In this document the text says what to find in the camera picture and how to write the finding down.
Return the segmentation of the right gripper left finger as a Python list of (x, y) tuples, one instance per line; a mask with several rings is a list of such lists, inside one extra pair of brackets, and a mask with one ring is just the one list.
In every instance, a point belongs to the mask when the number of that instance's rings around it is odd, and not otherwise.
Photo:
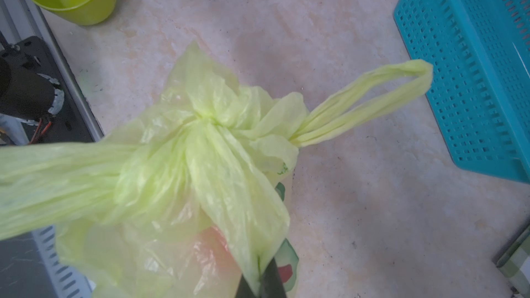
[(256, 298), (250, 286), (243, 276), (240, 278), (240, 282), (237, 287), (235, 298)]

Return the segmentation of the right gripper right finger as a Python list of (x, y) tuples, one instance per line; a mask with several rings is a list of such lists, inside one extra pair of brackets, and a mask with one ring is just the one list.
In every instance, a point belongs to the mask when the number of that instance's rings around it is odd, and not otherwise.
[(261, 281), (260, 298), (287, 298), (275, 259), (267, 266)]

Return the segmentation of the yellow-green avocado plastic bag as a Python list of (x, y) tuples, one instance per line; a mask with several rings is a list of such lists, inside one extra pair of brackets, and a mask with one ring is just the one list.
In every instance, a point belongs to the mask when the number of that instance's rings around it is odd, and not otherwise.
[(290, 226), (277, 185), (300, 149), (398, 110), (432, 81), (421, 59), (386, 65), (309, 110), (299, 92), (274, 99), (240, 84), (192, 43), (156, 104), (101, 141), (63, 148), (75, 202), (62, 251), (95, 297), (204, 297), (194, 248), (215, 226), (259, 297)]

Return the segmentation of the red apple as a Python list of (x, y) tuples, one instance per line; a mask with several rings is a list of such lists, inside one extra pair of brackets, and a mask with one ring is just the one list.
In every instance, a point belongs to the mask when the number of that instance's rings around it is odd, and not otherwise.
[(197, 293), (204, 297), (234, 297), (242, 273), (223, 234), (215, 226), (210, 227), (200, 233), (197, 243), (194, 250), (201, 270)]

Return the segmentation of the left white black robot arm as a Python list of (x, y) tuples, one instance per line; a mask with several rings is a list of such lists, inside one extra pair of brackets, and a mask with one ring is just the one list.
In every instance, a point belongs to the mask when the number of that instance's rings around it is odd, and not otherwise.
[(54, 124), (65, 100), (59, 81), (1, 59), (1, 145), (24, 145), (26, 135), (14, 124), (36, 125), (28, 143), (38, 143)]

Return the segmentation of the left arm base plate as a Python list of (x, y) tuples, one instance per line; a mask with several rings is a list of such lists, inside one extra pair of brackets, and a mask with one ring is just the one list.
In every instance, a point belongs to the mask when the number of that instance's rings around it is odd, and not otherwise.
[(43, 40), (1, 50), (1, 145), (94, 142), (87, 120)]

